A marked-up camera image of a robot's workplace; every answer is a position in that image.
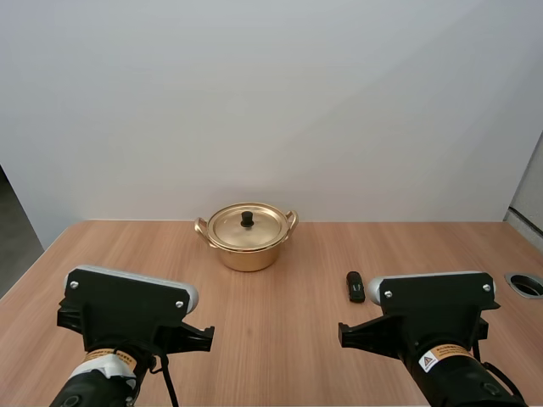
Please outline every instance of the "wooden table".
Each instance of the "wooden table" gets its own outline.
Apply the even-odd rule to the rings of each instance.
[[[192,283],[185,321],[216,327],[210,353],[171,356],[184,405],[426,404],[398,360],[339,346],[338,322],[381,315],[347,299],[345,275],[483,270],[501,308],[485,311],[484,360],[530,404],[543,404],[543,301],[518,296],[507,272],[543,275],[543,257],[503,223],[305,223],[279,261],[256,273],[222,266],[192,222],[87,221],[68,228],[0,301],[0,405],[49,405],[84,352],[56,327],[64,276],[80,264]],[[161,375],[137,405],[170,405]]]

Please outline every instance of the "small black object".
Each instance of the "small black object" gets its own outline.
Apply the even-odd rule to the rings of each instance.
[[[347,273],[347,286],[349,287],[349,300],[353,303],[363,303],[366,299],[362,277],[357,271]]]
[[[253,213],[250,210],[246,210],[241,213],[241,226],[251,227],[255,223],[253,222]]]

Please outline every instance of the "pot handle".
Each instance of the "pot handle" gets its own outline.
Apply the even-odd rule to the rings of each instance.
[[[209,244],[212,248],[216,248],[216,245],[210,242],[210,239],[207,237],[207,222],[202,218],[196,218],[194,221],[194,230],[198,233],[204,241]]]
[[[294,231],[294,229],[296,229],[296,226],[298,225],[298,212],[296,212],[295,210],[290,210],[285,216],[287,216],[287,220],[290,220],[290,218],[292,218],[292,221],[290,221],[290,224],[288,225],[287,237],[285,237],[285,240],[287,240],[290,235],[292,235],[292,232]]]

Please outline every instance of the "pot lid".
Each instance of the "pot lid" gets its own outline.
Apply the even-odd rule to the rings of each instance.
[[[280,243],[288,233],[286,216],[264,203],[237,203],[211,216],[208,237],[234,251],[257,251]]]

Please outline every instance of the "screw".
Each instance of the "screw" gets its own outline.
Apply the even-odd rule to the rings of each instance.
[[[500,389],[494,386],[492,383],[483,383],[482,387],[493,396],[500,396]]]

